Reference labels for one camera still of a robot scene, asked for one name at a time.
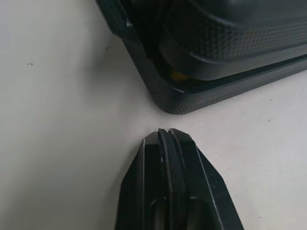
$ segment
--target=white surface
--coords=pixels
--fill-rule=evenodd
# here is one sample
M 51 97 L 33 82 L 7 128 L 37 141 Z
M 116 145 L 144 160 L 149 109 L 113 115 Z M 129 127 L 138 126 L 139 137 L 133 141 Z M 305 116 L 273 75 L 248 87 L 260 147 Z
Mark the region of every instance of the white surface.
M 121 179 L 160 127 L 191 134 L 246 230 L 306 229 L 306 75 L 168 115 L 94 0 L 2 0 L 0 229 L 113 229 Z

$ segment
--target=black plastic part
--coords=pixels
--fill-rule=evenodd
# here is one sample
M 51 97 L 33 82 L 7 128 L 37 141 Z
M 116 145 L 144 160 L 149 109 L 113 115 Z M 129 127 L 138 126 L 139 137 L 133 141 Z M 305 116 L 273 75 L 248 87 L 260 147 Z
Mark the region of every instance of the black plastic part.
M 122 181 L 115 230 L 243 230 L 226 185 L 192 138 L 147 136 Z
M 152 99 L 165 112 L 182 115 L 307 69 L 307 55 L 230 77 L 200 83 L 180 84 L 167 76 L 163 65 L 146 58 L 140 46 L 124 42 Z
M 274 52 L 266 54 L 266 57 L 272 62 L 277 62 L 274 64 L 256 68 L 258 66 L 257 60 L 261 58 L 261 56 L 257 56 L 248 63 L 246 61 L 250 61 L 250 58 L 230 62 L 227 64 L 230 66 L 225 69 L 221 65 L 218 65 L 217 69 L 215 67 L 211 69 L 207 66 L 205 71 L 207 74 L 203 74 L 203 79 L 214 79 L 219 74 L 230 74 L 227 77 L 210 81 L 195 79 L 189 82 L 175 82 L 170 77 L 173 70 L 171 61 L 165 60 L 165 54 L 163 57 L 150 35 L 151 32 L 141 23 L 131 1 L 96 1 L 111 30 L 123 39 L 151 97 L 162 110 L 170 114 L 187 114 L 307 69 L 307 55 L 305 54 L 307 45 L 301 45 L 279 50 L 277 56 Z M 163 9 L 159 9 L 159 11 L 161 11 L 161 15 L 165 13 Z M 198 71 L 199 65 L 192 56 L 181 56 L 181 50 L 173 48 L 172 44 L 167 45 L 165 50 L 167 49 L 172 53 L 172 59 L 176 59 L 176 63 L 179 63 L 182 68 L 188 65 L 188 69 L 192 68 L 193 71 Z M 292 58 L 292 49 L 299 52 L 300 56 Z M 232 74 L 243 70 L 242 68 L 250 69 L 252 67 L 256 69 Z
M 196 79 L 214 80 L 307 53 L 305 0 L 147 2 L 132 0 L 153 44 L 172 68 Z

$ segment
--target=black plastic object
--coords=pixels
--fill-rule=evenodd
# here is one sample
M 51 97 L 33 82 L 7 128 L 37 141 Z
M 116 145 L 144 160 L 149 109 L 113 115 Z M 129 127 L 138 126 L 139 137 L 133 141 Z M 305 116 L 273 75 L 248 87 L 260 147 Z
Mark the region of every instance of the black plastic object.
M 115 230 L 243 230 L 220 174 L 192 138 L 147 136 L 122 181 Z
M 291 5 L 289 11 L 283 15 L 281 13 L 286 11 L 289 0 L 282 0 L 278 3 L 275 0 L 268 0 L 267 3 L 263 0 L 257 3 L 254 0 L 217 0 L 216 2 L 220 3 L 216 3 L 217 5 L 214 3 L 215 1 L 211 0 L 96 1 L 111 30 L 123 39 L 153 100 L 167 113 L 190 113 L 307 69 L 307 45 L 304 44 L 305 33 L 307 35 L 307 16 L 306 18 L 303 17 L 306 11 L 302 10 L 306 8 L 307 4 L 299 0 L 291 1 L 297 4 Z M 268 49 L 259 53 L 252 53 L 251 55 L 247 53 L 240 54 L 240 56 L 234 59 L 218 62 L 198 58 L 190 48 L 183 49 L 183 46 L 179 45 L 177 41 L 171 41 L 171 39 L 174 39 L 172 36 L 168 36 L 168 33 L 165 33 L 164 28 L 167 24 L 162 19 L 166 17 L 170 10 L 169 7 L 172 5 L 170 2 L 172 4 L 176 2 L 178 4 L 194 2 L 195 5 L 193 6 L 197 6 L 199 11 L 200 6 L 210 5 L 208 9 L 212 10 L 211 13 L 201 11 L 202 17 L 205 18 L 210 18 L 214 12 L 227 11 L 228 14 L 223 13 L 226 15 L 225 19 L 235 21 L 235 25 L 240 23 L 242 25 L 240 27 L 241 30 L 244 30 L 249 36 L 248 39 L 246 38 L 246 42 L 249 42 L 245 43 L 245 46 L 241 46 L 242 42 L 236 42 L 236 45 L 231 42 L 228 43 L 227 38 L 230 39 L 232 33 L 228 34 L 223 28 L 217 26 L 218 29 L 214 29 L 214 34 L 219 39 L 223 39 L 221 47 L 227 46 L 225 49 L 231 50 L 231 48 L 237 49 L 240 47 L 238 49 L 241 52 L 251 52 L 250 42 L 262 40 Z M 246 2 L 251 11 L 241 15 L 241 18 L 233 18 L 236 15 L 235 12 L 240 11 L 242 8 L 233 5 L 228 7 L 227 4 L 231 2 L 234 4 Z M 155 20 L 148 21 L 145 15 Z M 182 26 L 185 26 L 184 23 L 190 20 L 189 18 L 185 19 L 187 16 L 186 12 L 182 13 L 182 19 L 180 19 Z M 225 23 L 225 20 L 219 19 L 220 17 L 213 17 L 213 20 L 217 20 L 216 23 Z M 202 24 L 202 20 L 204 18 L 199 18 L 199 21 L 195 21 L 189 28 L 186 27 L 185 36 L 196 35 L 191 33 L 191 31 L 194 30 L 194 26 L 198 27 L 199 24 Z M 275 30 L 271 26 L 262 28 L 256 27 L 256 25 L 269 25 L 273 22 L 280 22 L 276 26 L 277 28 L 282 28 L 282 32 L 271 34 L 269 36 L 270 39 L 266 36 L 259 37 L 264 28 L 266 28 L 265 31 L 268 33 Z M 203 25 L 204 30 L 208 29 L 207 26 L 209 25 Z M 247 32 L 247 29 L 252 28 L 258 29 L 250 33 Z M 274 51 L 270 50 L 269 48 L 272 46 L 267 45 L 267 42 L 271 42 L 274 39 L 281 39 L 286 45 L 275 47 Z M 252 50 L 257 51 L 260 48 L 256 46 Z M 220 51 L 220 46 L 217 46 L 216 49 L 211 49 L 211 52 Z M 172 78 L 172 73 L 176 71 L 187 73 L 187 80 L 177 81 Z

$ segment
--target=textured black surface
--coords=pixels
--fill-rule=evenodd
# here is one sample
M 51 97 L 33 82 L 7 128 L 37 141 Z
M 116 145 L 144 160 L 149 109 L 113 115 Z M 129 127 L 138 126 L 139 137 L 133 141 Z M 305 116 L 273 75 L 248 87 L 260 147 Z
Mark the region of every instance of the textured black surface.
M 307 43 L 307 16 L 240 25 L 212 18 L 193 2 L 173 1 L 165 28 L 181 46 L 201 58 L 233 61 Z
M 187 14 L 189 8 L 183 8 L 181 6 L 182 4 L 190 4 L 191 2 L 192 1 L 190 0 L 188 0 L 187 3 L 181 0 L 176 1 L 178 7 L 182 8 L 178 9 L 178 13 L 180 14 L 180 10 L 182 10 L 182 16 L 191 16 L 191 18 L 186 18 L 185 20 L 182 18 L 176 19 L 174 16 L 174 20 L 183 20 L 182 23 L 184 24 L 182 26 L 183 28 L 186 26 L 186 28 L 181 32 L 185 33 L 186 37 L 194 37 L 197 33 L 200 33 L 198 28 L 200 29 L 202 26 L 199 27 L 198 24 L 204 23 L 196 21 L 191 23 L 191 20 L 194 20 L 193 18 L 198 17 L 197 14 L 194 15 L 190 12 L 191 15 L 189 15 Z M 307 69 L 307 55 L 305 51 L 307 45 L 282 49 L 278 52 L 268 53 L 265 56 L 256 56 L 252 59 L 247 58 L 241 61 L 226 62 L 227 66 L 225 66 L 220 63 L 210 63 L 198 60 L 193 55 L 190 55 L 189 52 L 182 52 L 180 47 L 177 47 L 176 45 L 173 46 L 175 43 L 171 41 L 169 44 L 165 43 L 165 45 L 167 45 L 165 46 L 165 50 L 167 51 L 166 53 L 171 55 L 170 57 L 173 61 L 175 61 L 175 64 L 172 65 L 169 60 L 162 58 L 165 57 L 166 53 L 159 53 L 161 48 L 155 46 L 150 33 L 148 33 L 144 25 L 140 23 L 137 13 L 131 6 L 129 0 L 97 0 L 97 3 L 108 21 L 111 30 L 123 39 L 125 46 L 154 102 L 162 110 L 170 114 L 187 114 Z M 234 41 L 229 39 L 229 37 L 226 38 L 230 32 L 226 32 L 226 30 L 221 27 L 223 23 L 217 19 L 214 20 L 214 23 L 217 25 L 216 28 L 212 27 L 213 31 L 207 31 L 208 33 L 213 33 L 208 36 L 209 40 L 207 40 L 207 43 L 212 42 L 213 44 L 208 43 L 207 45 L 217 46 L 217 44 L 214 44 L 215 42 L 210 41 L 210 39 L 217 39 L 219 43 L 221 42 L 222 44 L 220 44 L 221 47 L 217 46 L 217 50 L 213 50 L 212 52 L 219 53 L 220 50 L 224 50 L 221 54 L 225 55 L 225 53 L 227 53 L 225 49 L 237 49 L 238 46 L 245 47 L 244 50 L 246 49 L 246 52 L 249 52 L 249 49 L 247 48 L 249 45 L 245 46 L 244 43 L 232 44 Z M 285 28 L 285 24 L 276 24 L 275 27 L 277 29 Z M 294 36 L 295 31 L 300 31 L 297 34 L 298 40 L 293 39 L 292 42 L 298 42 L 300 41 L 300 37 L 305 36 L 303 32 L 305 22 L 303 19 L 296 22 L 292 21 L 291 26 L 287 28 L 289 35 L 272 35 L 274 38 L 282 41 L 276 45 L 284 44 L 283 42 L 289 41 L 289 36 Z M 262 38 L 259 35 L 263 29 L 264 28 L 260 28 L 259 31 L 256 30 L 251 33 L 252 36 L 258 38 L 257 41 L 251 39 L 247 42 L 258 42 L 260 44 L 263 42 L 266 44 L 268 42 L 266 41 L 266 37 Z M 179 30 L 180 28 L 178 27 L 174 32 L 179 33 Z M 268 27 L 264 31 L 273 33 L 274 30 L 273 28 Z M 201 39 L 192 39 L 195 39 L 195 41 L 200 43 L 202 42 Z M 184 65 L 187 65 L 188 72 L 196 73 L 196 75 L 199 76 L 199 79 L 208 79 L 211 81 L 198 81 L 199 84 L 197 86 L 179 84 L 172 81 L 170 79 L 171 69 L 174 69 L 174 66 L 180 68 Z
M 211 81 L 204 86 L 184 87 L 166 81 L 167 71 L 147 59 L 140 46 L 124 44 L 154 102 L 163 111 L 176 115 L 191 113 L 307 69 L 306 55 Z
M 115 230 L 243 230 L 220 174 L 192 138 L 147 136 L 125 175 Z

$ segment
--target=black plastic case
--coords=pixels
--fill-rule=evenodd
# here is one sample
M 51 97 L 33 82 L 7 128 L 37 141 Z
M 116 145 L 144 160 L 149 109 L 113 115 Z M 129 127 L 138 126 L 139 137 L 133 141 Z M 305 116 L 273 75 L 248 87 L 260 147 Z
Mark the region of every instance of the black plastic case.
M 123 39 L 151 97 L 162 110 L 170 114 L 187 114 L 307 69 L 307 45 L 301 45 L 279 50 L 278 56 L 274 52 L 266 54 L 268 59 L 278 61 L 277 63 L 216 80 L 190 78 L 178 82 L 171 77 L 174 67 L 165 60 L 165 54 L 161 54 L 155 37 L 142 24 L 129 0 L 97 0 L 97 3 L 112 32 Z M 184 66 L 186 63 L 191 71 L 198 68 L 193 56 L 181 56 L 176 53 L 180 49 L 173 49 L 172 44 L 165 49 L 172 49 L 170 53 L 177 59 L 177 64 Z M 249 65 L 256 67 L 257 59 L 261 59 L 261 56 L 253 58 L 254 61 Z M 231 62 L 231 68 L 246 68 L 245 61 L 249 62 L 250 58 Z M 211 73 L 210 68 L 207 69 L 202 79 L 211 79 Z

